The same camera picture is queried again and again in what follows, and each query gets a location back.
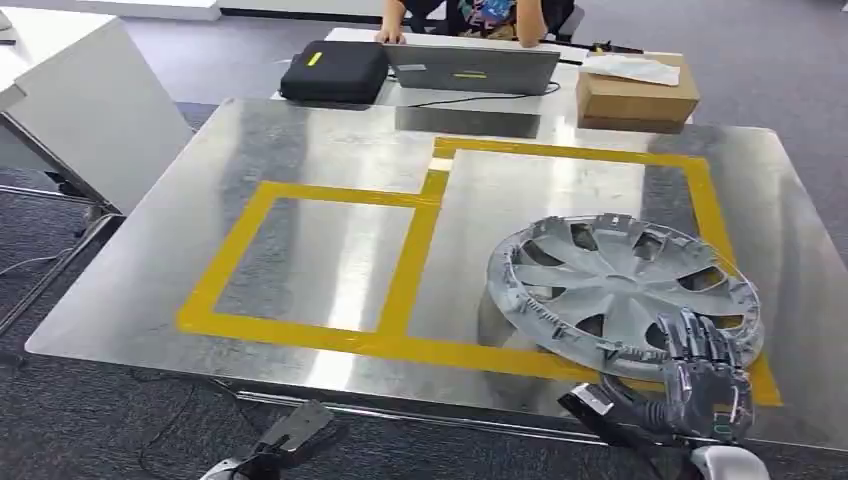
colorful shirt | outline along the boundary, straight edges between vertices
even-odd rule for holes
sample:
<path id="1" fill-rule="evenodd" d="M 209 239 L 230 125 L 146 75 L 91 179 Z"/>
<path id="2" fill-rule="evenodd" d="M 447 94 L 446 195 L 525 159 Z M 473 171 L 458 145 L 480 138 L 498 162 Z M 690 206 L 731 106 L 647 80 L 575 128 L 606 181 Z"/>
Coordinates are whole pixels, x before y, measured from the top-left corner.
<path id="1" fill-rule="evenodd" d="M 463 36 L 515 37 L 516 0 L 459 0 L 459 10 L 468 30 Z"/>

floor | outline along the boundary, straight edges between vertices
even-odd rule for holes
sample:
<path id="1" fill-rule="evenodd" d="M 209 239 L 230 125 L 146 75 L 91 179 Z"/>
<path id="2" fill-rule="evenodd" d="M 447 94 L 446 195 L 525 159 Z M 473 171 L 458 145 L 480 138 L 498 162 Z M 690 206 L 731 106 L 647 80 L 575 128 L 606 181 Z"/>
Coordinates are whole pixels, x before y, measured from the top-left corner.
<path id="1" fill-rule="evenodd" d="M 843 207 L 848 205 L 848 136 L 843 132 L 848 124 L 848 97 L 843 95 L 848 14 L 840 13 L 839 0 L 580 4 L 587 17 L 576 41 L 609 39 L 686 55 L 703 96 L 698 123 L 775 129 L 843 259 L 848 258 L 848 209 Z M 248 18 L 127 21 L 174 100 L 201 104 L 226 97 L 267 98 L 286 60 L 342 25 Z M 212 109 L 180 108 L 195 126 Z M 44 182 L 40 174 L 0 171 L 0 183 L 48 185 Z M 77 206 L 4 195 L 0 205 L 0 266 L 54 254 L 69 246 L 82 226 L 83 211 Z M 22 354 L 29 333 L 84 266 L 82 259 L 0 338 L 0 352 Z M 31 265 L 0 278 L 0 314 L 45 268 Z M 250 444 L 255 427 L 286 411 L 248 409 L 206 384 L 150 372 L 139 377 L 110 365 L 23 360 L 17 368 L 0 367 L 3 480 L 194 479 Z M 382 419 L 342 420 L 351 427 L 345 443 L 287 477 L 634 478 L 632 460 L 610 449 Z M 139 466 L 142 450 L 147 472 Z M 848 478 L 848 454 L 768 445 L 757 452 L 774 478 Z"/>

person's hand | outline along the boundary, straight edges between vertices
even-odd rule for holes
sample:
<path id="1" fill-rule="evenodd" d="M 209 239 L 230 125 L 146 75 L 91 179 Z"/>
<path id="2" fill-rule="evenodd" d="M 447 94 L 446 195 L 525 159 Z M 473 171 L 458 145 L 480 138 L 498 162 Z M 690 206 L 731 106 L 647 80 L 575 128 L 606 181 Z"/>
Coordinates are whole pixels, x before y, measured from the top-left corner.
<path id="1" fill-rule="evenodd" d="M 377 35 L 374 37 L 380 43 L 406 43 L 403 37 L 401 26 L 386 26 L 383 25 Z"/>

robot finger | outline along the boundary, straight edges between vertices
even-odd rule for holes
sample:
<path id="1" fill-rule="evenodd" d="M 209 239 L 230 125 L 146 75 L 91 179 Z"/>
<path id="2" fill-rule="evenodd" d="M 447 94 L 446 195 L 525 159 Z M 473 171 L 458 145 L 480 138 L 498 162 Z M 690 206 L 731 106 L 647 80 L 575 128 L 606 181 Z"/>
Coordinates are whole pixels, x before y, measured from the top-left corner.
<path id="1" fill-rule="evenodd" d="M 712 320 L 707 317 L 698 317 L 701 325 L 704 327 L 704 332 L 707 336 L 707 346 L 709 348 L 708 358 L 713 363 L 730 363 L 729 358 L 729 341 L 716 328 Z"/>
<path id="2" fill-rule="evenodd" d="M 686 327 L 680 318 L 670 318 L 668 315 L 657 315 L 657 324 L 665 334 L 668 354 L 675 360 L 691 358 L 686 341 Z"/>
<path id="3" fill-rule="evenodd" d="M 707 358 L 709 355 L 707 335 L 701 321 L 688 308 L 680 310 L 680 318 L 686 328 L 686 345 L 689 347 L 692 358 Z"/>
<path id="4" fill-rule="evenodd" d="M 739 360 L 739 347 L 736 346 L 732 340 L 727 337 L 724 337 L 724 344 L 727 346 L 727 364 L 733 368 L 742 368 L 742 364 Z"/>

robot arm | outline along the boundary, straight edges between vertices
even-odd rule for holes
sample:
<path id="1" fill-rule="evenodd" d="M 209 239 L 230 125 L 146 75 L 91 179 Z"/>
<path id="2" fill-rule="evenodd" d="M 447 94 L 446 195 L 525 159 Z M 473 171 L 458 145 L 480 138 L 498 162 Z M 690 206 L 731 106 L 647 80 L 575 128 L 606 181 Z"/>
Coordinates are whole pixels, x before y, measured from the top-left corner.
<path id="1" fill-rule="evenodd" d="M 200 480 L 280 480 L 282 470 L 308 460 L 334 436 L 333 414 L 309 401 L 278 420 L 244 458 L 228 458 L 212 467 Z"/>
<path id="2" fill-rule="evenodd" d="M 663 367 L 665 401 L 650 400 L 611 375 L 600 385 L 582 384 L 560 404 L 612 446 L 642 458 L 658 446 L 680 448 L 685 438 L 724 445 L 689 449 L 688 457 L 706 480 L 768 480 L 765 465 L 736 443 L 753 424 L 748 374 L 738 365 L 736 346 L 705 317 L 683 309 L 678 318 L 657 319 L 669 359 Z M 640 435 L 621 424 L 648 432 Z"/>

